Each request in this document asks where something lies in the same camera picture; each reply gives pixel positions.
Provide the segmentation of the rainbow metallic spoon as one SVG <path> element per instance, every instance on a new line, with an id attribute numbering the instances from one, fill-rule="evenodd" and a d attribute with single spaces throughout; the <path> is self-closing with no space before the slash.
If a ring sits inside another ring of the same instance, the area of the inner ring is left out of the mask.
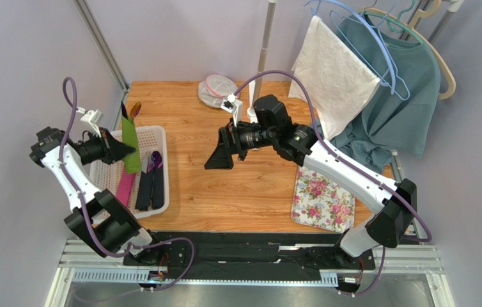
<path id="1" fill-rule="evenodd" d="M 134 120 L 134 119 L 137 117 L 137 115 L 138 115 L 138 114 L 140 113 L 140 111 L 141 111 L 141 108 L 142 108 L 142 103 L 141 103 L 141 102 L 136 102 L 136 103 L 132 106 L 132 108 L 131 108 L 131 110 L 130 110 L 130 113 L 129 113 L 130 118 L 131 118 L 132 120 Z"/>

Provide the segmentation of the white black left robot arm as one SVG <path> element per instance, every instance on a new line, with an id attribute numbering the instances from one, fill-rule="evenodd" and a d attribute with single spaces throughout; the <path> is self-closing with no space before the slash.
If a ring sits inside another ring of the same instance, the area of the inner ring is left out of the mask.
<path id="1" fill-rule="evenodd" d="M 135 152 L 135 148 L 115 139 L 101 128 L 98 135 L 74 143 L 65 131 L 46 127 L 36 134 L 31 160 L 49 169 L 62 186 L 71 213 L 67 227 L 96 254 L 153 263 L 160 250 L 146 249 L 153 234 L 108 189 L 94 185 L 84 166 L 95 161 L 114 164 Z"/>

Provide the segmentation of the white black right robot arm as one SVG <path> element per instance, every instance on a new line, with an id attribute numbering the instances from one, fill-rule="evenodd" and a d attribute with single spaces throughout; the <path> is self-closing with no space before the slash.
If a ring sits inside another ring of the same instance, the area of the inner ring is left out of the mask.
<path id="1" fill-rule="evenodd" d="M 364 170 L 329 141 L 320 141 L 313 128 L 294 123 L 285 104 L 273 95 L 259 98 L 253 104 L 255 123 L 240 119 L 242 106 L 233 94 L 223 98 L 221 109 L 232 117 L 219 129 L 217 147 L 205 162 L 205 169 L 232 169 L 234 155 L 243 161 L 248 151 L 271 146 L 284 160 L 331 179 L 370 209 L 369 219 L 347 230 L 337 241 L 336 247 L 344 255 L 358 257 L 377 246 L 396 248 L 407 236 L 416 213 L 415 183 L 408 179 L 397 183 Z"/>

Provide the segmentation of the green paper napkin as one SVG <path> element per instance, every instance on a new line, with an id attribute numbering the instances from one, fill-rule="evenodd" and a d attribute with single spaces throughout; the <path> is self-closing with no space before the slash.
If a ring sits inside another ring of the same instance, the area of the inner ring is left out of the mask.
<path id="1" fill-rule="evenodd" d="M 125 171 L 127 174 L 139 173 L 141 169 L 141 156 L 139 151 L 139 142 L 137 131 L 134 123 L 129 118 L 121 117 L 122 141 L 135 149 L 135 152 L 123 159 Z"/>

